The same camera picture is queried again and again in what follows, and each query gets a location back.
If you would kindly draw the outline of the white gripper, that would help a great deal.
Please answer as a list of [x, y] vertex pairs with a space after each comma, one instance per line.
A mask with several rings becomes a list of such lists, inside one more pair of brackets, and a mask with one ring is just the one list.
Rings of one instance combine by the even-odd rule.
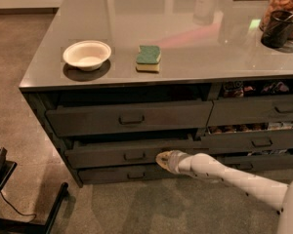
[[174, 175], [194, 176], [191, 170], [192, 156], [182, 151], [164, 151], [156, 155], [156, 163]]

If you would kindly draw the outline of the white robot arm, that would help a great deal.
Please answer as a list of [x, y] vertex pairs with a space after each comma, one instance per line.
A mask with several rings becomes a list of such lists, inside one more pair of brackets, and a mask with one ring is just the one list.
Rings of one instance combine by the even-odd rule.
[[281, 183], [227, 167], [208, 154], [189, 155], [180, 150], [164, 151], [156, 163], [174, 175], [210, 176], [235, 186], [279, 212], [276, 234], [293, 234], [293, 181]]

